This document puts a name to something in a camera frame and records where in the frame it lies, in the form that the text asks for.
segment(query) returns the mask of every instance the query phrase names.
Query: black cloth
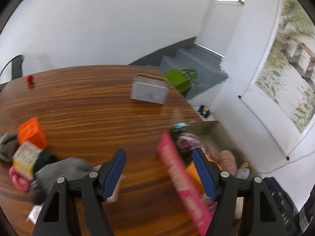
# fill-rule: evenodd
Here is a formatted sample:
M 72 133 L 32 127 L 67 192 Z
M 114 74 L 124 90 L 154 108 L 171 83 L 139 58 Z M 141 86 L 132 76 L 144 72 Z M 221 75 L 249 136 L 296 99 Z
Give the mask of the black cloth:
M 274 177 L 265 177 L 263 180 L 280 211 L 288 236 L 299 235 L 300 228 L 296 222 L 298 211 L 291 197 Z
M 43 151 L 41 151 L 41 153 L 39 154 L 39 157 L 35 163 L 35 165 L 33 166 L 33 175 L 35 175 L 35 173 L 37 171 L 39 171 L 41 168 L 45 167 L 48 164 L 51 163 L 55 163 L 58 162 L 59 159 L 54 156 L 50 151 L 48 151 L 47 149 L 44 149 Z
M 311 224 L 312 220 L 315 217 L 315 185 L 311 190 L 310 197 L 302 207 L 299 212 L 299 223 L 301 231 L 305 233 L 303 235 L 314 235 L 315 233 L 315 226 L 314 222 L 312 223 L 311 227 L 308 226 Z

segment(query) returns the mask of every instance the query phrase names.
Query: orange object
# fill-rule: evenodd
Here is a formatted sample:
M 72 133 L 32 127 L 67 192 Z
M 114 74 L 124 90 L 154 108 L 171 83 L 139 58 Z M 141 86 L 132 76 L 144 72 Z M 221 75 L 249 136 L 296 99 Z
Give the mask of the orange object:
M 24 141 L 29 141 L 41 149 L 45 149 L 48 146 L 47 138 L 36 117 L 19 126 L 18 140 L 20 145 Z
M 199 191 L 200 194 L 204 194 L 204 187 L 202 186 L 201 180 L 199 178 L 198 172 L 195 168 L 195 165 L 193 162 L 190 163 L 190 165 L 186 168 L 186 172 L 191 176 L 191 178 L 194 181 L 195 187 L 197 188 L 197 190 Z

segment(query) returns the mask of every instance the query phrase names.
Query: white cable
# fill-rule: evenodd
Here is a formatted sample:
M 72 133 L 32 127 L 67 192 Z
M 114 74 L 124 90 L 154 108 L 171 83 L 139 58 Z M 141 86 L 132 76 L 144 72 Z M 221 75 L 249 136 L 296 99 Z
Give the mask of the white cable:
M 311 156 L 312 154 L 315 154 L 315 151 L 313 151 L 312 153 L 307 154 L 307 155 L 305 155 L 305 156 L 302 156 L 302 157 L 300 157 L 300 158 L 297 159 L 297 160 L 294 160 L 294 161 L 291 161 L 291 162 L 287 162 L 286 164 L 284 164 L 284 165 L 282 165 L 282 166 L 280 166 L 280 167 L 278 167 L 278 168 L 275 168 L 275 169 L 273 169 L 273 170 L 270 171 L 270 172 L 258 172 L 258 173 L 260 173 L 260 174 L 269 174 L 269 173 L 272 173 L 272 172 L 274 172 L 274 171 L 276 171 L 276 170 L 278 170 L 278 169 L 280 169 L 280 168 L 283 168 L 284 166 L 286 166 L 286 165 L 288 165 L 288 164 L 291 164 L 291 163 L 294 163 L 294 162 L 296 162 L 296 161 L 298 161 L 298 160 L 301 160 L 301 159 L 303 159 L 303 158 L 309 157 L 309 156 Z

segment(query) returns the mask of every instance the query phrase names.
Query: white cardboard box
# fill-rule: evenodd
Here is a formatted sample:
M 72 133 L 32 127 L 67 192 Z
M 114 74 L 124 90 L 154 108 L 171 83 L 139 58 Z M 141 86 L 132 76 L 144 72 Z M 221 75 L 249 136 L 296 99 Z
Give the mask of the white cardboard box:
M 164 78 L 137 74 L 132 82 L 130 98 L 164 104 L 169 88 L 169 81 Z

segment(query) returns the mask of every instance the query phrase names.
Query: stair step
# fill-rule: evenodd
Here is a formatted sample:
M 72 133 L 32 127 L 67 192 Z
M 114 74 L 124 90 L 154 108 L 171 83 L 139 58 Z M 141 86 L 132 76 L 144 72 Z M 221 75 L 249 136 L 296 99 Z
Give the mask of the stair step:
M 193 60 L 194 62 L 196 62 L 200 66 L 204 67 L 205 69 L 208 69 L 211 72 L 228 76 L 227 73 L 225 73 L 220 67 L 216 68 L 214 65 L 212 65 L 212 64 L 210 64 L 210 63 L 200 59 L 199 57 L 191 54 L 190 52 L 188 52 L 188 50 L 179 48 L 178 51 L 177 51 L 177 54 L 178 53 L 181 53 L 182 55 L 188 57 L 189 59 Z
M 227 79 L 228 75 L 210 65 L 205 64 L 203 61 L 198 59 L 196 56 L 188 53 L 183 49 L 179 49 L 175 58 L 183 68 L 193 67 L 197 70 L 198 82 L 211 88 L 214 85 Z
M 193 56 L 198 57 L 205 64 L 209 64 L 212 67 L 221 70 L 220 63 L 223 59 L 222 56 L 211 52 L 205 48 L 202 48 L 198 45 L 193 46 L 192 48 L 186 50 L 188 53 L 191 53 Z
M 172 69 L 184 69 L 180 64 L 178 64 L 178 61 L 170 56 L 163 56 L 160 66 L 159 66 L 159 71 L 163 74 L 169 72 Z

